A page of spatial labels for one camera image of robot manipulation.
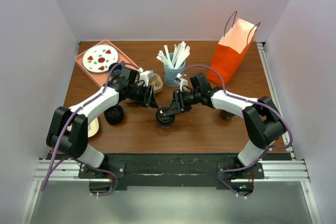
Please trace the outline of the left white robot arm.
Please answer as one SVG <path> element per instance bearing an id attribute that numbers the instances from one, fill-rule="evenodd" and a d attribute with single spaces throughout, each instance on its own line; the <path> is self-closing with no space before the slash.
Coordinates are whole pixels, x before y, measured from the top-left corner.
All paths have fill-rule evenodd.
<path id="1" fill-rule="evenodd" d="M 154 86 L 149 84 L 153 76 L 152 70 L 123 67 L 117 77 L 91 97 L 70 108 L 57 108 L 52 117 L 46 144 L 90 165 L 91 173 L 97 178 L 105 177 L 109 165 L 104 162 L 105 155 L 88 143 L 88 126 L 100 114 L 126 99 L 133 100 L 138 106 L 157 109 Z"/>

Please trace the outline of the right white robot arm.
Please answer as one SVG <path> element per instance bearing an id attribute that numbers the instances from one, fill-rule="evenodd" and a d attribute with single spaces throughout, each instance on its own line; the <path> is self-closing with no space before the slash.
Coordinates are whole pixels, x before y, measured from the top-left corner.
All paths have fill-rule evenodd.
<path id="1" fill-rule="evenodd" d="M 238 162 L 234 165 L 234 173 L 239 178 L 250 175 L 253 171 L 251 164 L 287 130 L 269 97 L 250 99 L 224 91 L 220 87 L 213 88 L 203 73 L 190 77 L 191 89 L 185 89 L 186 80 L 180 74 L 175 80 L 180 81 L 180 89 L 173 92 L 173 100 L 168 108 L 158 110 L 157 121 L 162 126 L 170 126 L 177 114 L 190 111 L 198 103 L 244 119 L 249 140 L 238 154 Z"/>

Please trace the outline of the black lid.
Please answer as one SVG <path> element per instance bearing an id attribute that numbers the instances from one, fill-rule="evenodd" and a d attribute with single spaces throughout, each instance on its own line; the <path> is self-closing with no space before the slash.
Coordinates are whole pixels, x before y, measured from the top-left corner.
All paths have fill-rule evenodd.
<path id="1" fill-rule="evenodd" d="M 175 120 L 175 115 L 168 115 L 169 108 L 162 107 L 156 112 L 155 118 L 159 125 L 161 126 L 171 126 Z"/>

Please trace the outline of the orange paper bag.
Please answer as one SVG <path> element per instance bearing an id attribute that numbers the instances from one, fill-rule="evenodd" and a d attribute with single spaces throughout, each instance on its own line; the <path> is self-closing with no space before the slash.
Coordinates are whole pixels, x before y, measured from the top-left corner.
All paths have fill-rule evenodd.
<path id="1" fill-rule="evenodd" d="M 207 79 L 215 84 L 228 84 L 238 67 L 241 65 L 247 50 L 254 40 L 260 23 L 252 24 L 246 20 L 236 18 L 233 12 L 224 29 L 224 35 L 218 42 Z"/>

